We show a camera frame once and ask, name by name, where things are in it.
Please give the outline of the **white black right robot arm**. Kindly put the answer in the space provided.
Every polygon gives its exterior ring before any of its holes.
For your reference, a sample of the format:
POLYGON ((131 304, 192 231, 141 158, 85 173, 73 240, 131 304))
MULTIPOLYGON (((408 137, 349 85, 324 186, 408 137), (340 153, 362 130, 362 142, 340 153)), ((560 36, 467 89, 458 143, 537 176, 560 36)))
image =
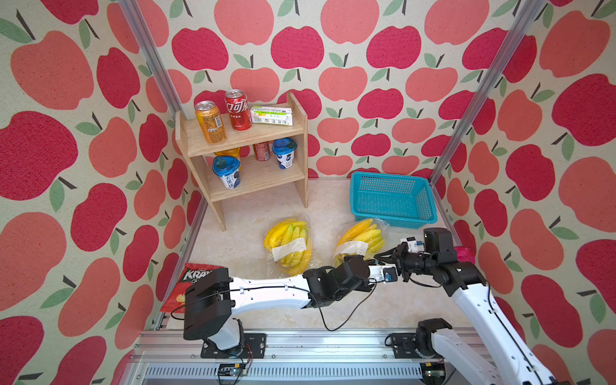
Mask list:
POLYGON ((479 269, 459 260, 452 234, 428 228, 423 237, 423 250, 401 242, 392 250, 390 263, 405 282, 412 275, 432 277, 473 324, 490 357, 485 359, 468 346, 444 319, 418 324, 417 354, 444 358, 471 384, 561 384, 507 319, 479 269))

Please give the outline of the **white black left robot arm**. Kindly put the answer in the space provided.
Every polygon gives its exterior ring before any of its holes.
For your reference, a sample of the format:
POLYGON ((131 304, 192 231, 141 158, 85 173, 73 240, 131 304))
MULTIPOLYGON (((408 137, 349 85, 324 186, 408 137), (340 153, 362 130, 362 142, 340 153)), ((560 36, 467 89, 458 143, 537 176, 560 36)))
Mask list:
POLYGON ((321 310, 353 291, 370 293, 382 282, 395 282, 396 269, 350 256, 337 267, 308 269, 277 279, 244 279, 216 269, 185 292, 183 338, 213 343, 220 351, 241 350, 244 328, 239 314, 278 308, 321 310))

